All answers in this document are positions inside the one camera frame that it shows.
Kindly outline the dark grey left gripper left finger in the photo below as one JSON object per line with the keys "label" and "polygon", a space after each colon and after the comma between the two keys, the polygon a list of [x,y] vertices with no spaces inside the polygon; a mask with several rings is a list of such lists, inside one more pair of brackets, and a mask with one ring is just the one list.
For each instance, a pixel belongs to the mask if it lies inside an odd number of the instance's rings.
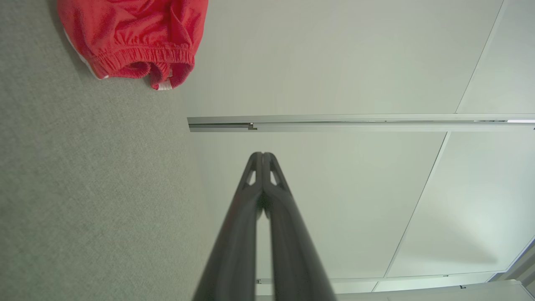
{"label": "dark grey left gripper left finger", "polygon": [[253,153],[239,180],[193,296],[195,301],[255,299],[256,232],[261,213],[262,153]]}

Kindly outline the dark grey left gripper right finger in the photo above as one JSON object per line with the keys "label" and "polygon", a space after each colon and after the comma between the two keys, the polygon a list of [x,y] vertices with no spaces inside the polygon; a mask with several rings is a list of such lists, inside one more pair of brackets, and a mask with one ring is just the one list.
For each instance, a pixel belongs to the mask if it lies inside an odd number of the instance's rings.
{"label": "dark grey left gripper right finger", "polygon": [[273,153],[262,155],[262,205],[270,221],[277,301],[334,301],[336,296]]}

